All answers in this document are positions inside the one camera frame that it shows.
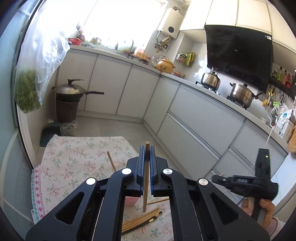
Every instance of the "bag of vegetables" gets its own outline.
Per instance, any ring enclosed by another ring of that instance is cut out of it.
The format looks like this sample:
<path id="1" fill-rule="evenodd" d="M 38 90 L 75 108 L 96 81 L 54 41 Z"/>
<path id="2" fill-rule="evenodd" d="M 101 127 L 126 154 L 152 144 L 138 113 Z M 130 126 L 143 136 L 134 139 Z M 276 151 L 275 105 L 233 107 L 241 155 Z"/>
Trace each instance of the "bag of vegetables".
<path id="1" fill-rule="evenodd" d="M 61 4 L 57 8 L 58 3 L 58 0 L 46 1 L 40 7 L 21 46 L 14 90 L 16 103 L 24 113 L 41 107 L 47 85 L 70 49 L 68 41 L 60 34 L 58 16 L 65 8 Z"/>

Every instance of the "pot handle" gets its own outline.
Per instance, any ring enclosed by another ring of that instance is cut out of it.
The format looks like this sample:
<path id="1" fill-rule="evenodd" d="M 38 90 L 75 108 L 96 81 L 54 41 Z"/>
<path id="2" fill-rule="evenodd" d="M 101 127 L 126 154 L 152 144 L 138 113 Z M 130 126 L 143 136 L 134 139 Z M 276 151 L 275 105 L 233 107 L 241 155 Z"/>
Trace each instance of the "pot handle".
<path id="1" fill-rule="evenodd" d="M 86 94 L 86 95 L 88 95 L 88 94 L 104 95 L 105 92 L 99 92 L 99 91 L 86 91 L 85 94 Z"/>
<path id="2" fill-rule="evenodd" d="M 74 80 L 68 79 L 68 84 L 69 84 L 69 85 L 72 85 L 72 82 L 73 82 L 73 81 L 76 81 L 76 80 L 84 81 L 84 80 L 82 80 L 82 79 L 74 79 Z"/>
<path id="3" fill-rule="evenodd" d="M 258 96 L 261 95 L 263 93 L 263 91 L 261 91 L 259 94 L 255 95 L 254 98 L 258 99 Z"/>

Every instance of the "gray tile floor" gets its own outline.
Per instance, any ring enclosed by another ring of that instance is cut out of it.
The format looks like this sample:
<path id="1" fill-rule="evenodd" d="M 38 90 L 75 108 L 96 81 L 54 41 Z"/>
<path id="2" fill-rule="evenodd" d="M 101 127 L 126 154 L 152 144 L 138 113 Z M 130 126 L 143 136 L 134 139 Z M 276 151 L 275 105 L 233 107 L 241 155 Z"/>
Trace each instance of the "gray tile floor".
<path id="1" fill-rule="evenodd" d="M 132 147 L 139 152 L 140 146 L 145 145 L 149 141 L 154 145 L 155 154 L 159 157 L 165 158 L 170 168 L 179 171 L 177 166 L 168 157 L 166 152 L 150 134 L 143 123 L 110 120 L 87 116 L 77 116 L 78 121 L 76 136 L 78 137 L 111 137 L 123 136 L 132 145 Z M 39 148 L 37 158 L 41 159 L 45 148 Z"/>

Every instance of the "orange ceramic pot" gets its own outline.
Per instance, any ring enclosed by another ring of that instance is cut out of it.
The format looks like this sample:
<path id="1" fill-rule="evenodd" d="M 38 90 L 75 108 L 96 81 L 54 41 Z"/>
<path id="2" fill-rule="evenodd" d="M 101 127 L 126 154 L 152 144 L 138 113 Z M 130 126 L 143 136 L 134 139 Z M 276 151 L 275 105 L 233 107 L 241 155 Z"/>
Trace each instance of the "orange ceramic pot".
<path id="1" fill-rule="evenodd" d="M 160 70 L 161 72 L 171 74 L 173 72 L 175 66 L 171 61 L 169 61 L 166 58 L 166 59 L 162 59 L 161 61 L 159 61 L 156 65 L 156 68 L 158 70 Z"/>

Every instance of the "floral tablecloth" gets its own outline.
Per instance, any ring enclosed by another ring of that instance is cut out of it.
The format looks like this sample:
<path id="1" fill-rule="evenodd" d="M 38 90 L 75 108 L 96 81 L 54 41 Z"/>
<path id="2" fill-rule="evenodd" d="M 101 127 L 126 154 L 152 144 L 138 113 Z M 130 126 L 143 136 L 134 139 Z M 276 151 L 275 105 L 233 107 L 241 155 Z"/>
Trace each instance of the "floral tablecloth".
<path id="1" fill-rule="evenodd" d="M 66 196 L 89 177 L 108 178 L 114 172 L 107 151 L 117 170 L 138 153 L 124 137 L 59 137 L 54 135 L 46 146 L 41 164 L 32 172 L 33 219 L 40 221 Z M 154 198 L 149 194 L 148 201 Z M 142 215 L 143 199 L 125 207 L 123 221 Z M 153 223 L 122 236 L 122 240 L 171 241 L 173 228 L 169 201 L 147 206 L 163 213 Z"/>

